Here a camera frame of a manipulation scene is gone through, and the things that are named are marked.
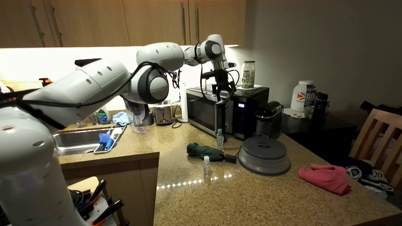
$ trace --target black thermos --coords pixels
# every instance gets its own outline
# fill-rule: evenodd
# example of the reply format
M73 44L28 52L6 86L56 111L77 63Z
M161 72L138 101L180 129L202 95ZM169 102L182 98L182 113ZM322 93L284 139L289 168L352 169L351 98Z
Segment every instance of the black thermos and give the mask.
M328 103L328 94L318 92L316 101L314 102L313 114L311 115L312 122L320 122L324 118L325 108Z

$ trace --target stainless steel sink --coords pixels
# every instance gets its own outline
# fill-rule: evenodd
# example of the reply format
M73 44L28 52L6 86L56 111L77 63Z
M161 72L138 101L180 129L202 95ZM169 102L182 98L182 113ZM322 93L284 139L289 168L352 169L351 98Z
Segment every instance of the stainless steel sink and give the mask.
M59 156L94 151L99 144L99 134L109 129L92 129L53 135Z

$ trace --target kitchen counter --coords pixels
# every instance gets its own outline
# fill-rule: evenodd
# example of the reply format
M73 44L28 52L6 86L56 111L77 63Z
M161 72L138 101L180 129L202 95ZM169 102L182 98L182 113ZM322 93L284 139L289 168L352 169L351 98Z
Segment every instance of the kitchen counter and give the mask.
M350 182L349 194L339 196L300 179L297 172L302 166L328 163L284 134L278 140L291 161L291 170L279 177L255 175L239 164L212 162L212 181L204 180L203 161L188 157L186 146L196 142L214 147L216 142L189 124L177 129L151 126L143 135L127 128L109 153L61 156L60 163L70 168L159 157L155 226L345 226L376 224L402 213L356 181ZM236 154L241 143L230 138L222 150Z

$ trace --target protein powder container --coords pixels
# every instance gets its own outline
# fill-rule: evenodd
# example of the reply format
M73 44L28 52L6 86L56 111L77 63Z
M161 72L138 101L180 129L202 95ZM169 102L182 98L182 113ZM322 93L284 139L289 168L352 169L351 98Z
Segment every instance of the protein powder container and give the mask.
M313 106L316 100L317 88L311 80L301 80L295 86L292 94L292 103L290 108L295 111L304 111L305 106Z
M255 61L246 60L242 65L242 88L254 88Z

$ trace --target toaster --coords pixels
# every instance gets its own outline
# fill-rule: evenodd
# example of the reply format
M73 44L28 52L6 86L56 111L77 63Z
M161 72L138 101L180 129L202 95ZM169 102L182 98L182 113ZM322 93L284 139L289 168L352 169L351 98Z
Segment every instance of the toaster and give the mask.
M154 106L157 125L166 125L173 122L172 105L170 101L163 101Z

